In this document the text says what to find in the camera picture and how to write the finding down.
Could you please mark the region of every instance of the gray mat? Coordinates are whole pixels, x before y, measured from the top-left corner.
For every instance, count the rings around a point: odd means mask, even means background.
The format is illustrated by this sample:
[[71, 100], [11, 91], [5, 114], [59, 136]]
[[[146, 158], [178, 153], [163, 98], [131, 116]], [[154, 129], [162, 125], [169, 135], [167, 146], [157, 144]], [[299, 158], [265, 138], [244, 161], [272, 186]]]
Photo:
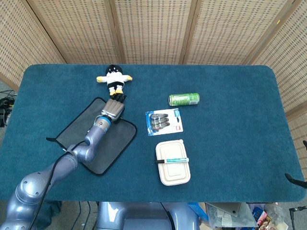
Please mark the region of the gray mat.
[[[84, 136], [93, 126], [96, 116], [100, 114], [105, 104], [106, 102], [102, 98], [95, 98], [56, 138], [46, 139], [58, 143], [64, 149], [67, 149], [71, 144], [83, 141]], [[112, 123], [103, 137], [94, 160], [83, 165], [95, 175], [103, 175], [133, 141], [136, 134], [136, 126], [120, 118], [117, 124]]]

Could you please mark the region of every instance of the floor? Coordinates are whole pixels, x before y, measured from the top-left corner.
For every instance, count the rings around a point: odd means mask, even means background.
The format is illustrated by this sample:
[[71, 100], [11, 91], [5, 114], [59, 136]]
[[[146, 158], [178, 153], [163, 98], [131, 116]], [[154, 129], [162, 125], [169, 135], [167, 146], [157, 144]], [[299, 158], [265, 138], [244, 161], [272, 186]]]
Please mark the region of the floor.
[[[10, 88], [3, 82], [0, 81], [0, 91], [9, 90]], [[5, 133], [5, 128], [0, 128], [0, 143]], [[4, 221], [5, 218], [5, 208], [6, 201], [0, 201], [0, 223]], [[81, 204], [81, 214], [76, 221], [74, 230], [91, 230], [96, 222], [97, 217], [97, 204], [96, 202], [86, 201], [80, 202]], [[287, 202], [279, 203], [279, 206], [282, 207], [285, 211], [285, 222], [289, 226], [289, 230], [292, 230], [289, 208], [297, 206], [306, 206], [307, 205], [307, 196], [304, 200], [300, 202]], [[76, 220], [80, 212], [79, 203], [64, 201], [62, 204], [61, 213], [55, 216], [52, 220], [52, 224], [46, 228], [46, 230], [69, 230], [72, 228], [74, 221]], [[294, 213], [295, 217], [295, 229], [304, 230], [307, 226], [307, 210]], [[206, 230], [206, 226], [202, 225], [201, 230]]]

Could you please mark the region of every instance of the table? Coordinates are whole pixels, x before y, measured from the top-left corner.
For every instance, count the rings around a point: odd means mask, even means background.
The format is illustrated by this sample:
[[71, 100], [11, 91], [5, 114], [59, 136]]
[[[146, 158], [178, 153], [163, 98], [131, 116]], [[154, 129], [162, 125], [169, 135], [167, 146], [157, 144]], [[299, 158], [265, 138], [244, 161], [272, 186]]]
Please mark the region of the table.
[[[297, 201], [303, 179], [273, 71], [266, 66], [121, 65], [133, 77], [124, 87], [123, 117], [138, 134], [102, 176], [83, 166], [47, 196], [54, 200], [138, 202]], [[29, 173], [43, 170], [62, 149], [55, 137], [97, 96], [107, 65], [43, 64], [24, 74], [0, 150], [0, 197], [8, 199]], [[170, 94], [198, 92], [200, 104], [179, 107], [183, 133], [147, 136], [145, 112], [170, 108]], [[191, 180], [164, 186], [155, 146], [183, 139]]]

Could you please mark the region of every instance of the woven screen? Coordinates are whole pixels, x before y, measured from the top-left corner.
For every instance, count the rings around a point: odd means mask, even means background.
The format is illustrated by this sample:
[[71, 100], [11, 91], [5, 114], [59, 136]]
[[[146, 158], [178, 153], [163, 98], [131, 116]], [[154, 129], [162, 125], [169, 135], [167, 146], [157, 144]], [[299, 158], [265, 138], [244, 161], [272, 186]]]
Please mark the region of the woven screen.
[[63, 62], [19, 0], [0, 1], [0, 22], [0, 74], [14, 89], [29, 65]]
[[118, 63], [103, 0], [28, 0], [69, 63]]
[[294, 146], [305, 180], [307, 180], [307, 151], [303, 140], [307, 140], [307, 112], [289, 122]]
[[242, 64], [286, 0], [203, 0], [188, 64]]
[[115, 5], [127, 63], [179, 63], [190, 0], [117, 0]]
[[286, 112], [307, 101], [307, 1], [298, 6], [254, 64], [274, 70]]

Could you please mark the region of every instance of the white food container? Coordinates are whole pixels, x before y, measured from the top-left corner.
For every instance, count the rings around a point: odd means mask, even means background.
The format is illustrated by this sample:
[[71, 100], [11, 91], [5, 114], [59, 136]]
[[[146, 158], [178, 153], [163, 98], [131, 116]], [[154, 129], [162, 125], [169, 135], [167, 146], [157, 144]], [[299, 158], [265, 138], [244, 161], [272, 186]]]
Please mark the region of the white food container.
[[[186, 158], [187, 153], [183, 140], [164, 141], [155, 147], [157, 160]], [[162, 163], [158, 164], [160, 179], [164, 185], [177, 185], [187, 183], [190, 178], [189, 163]]]

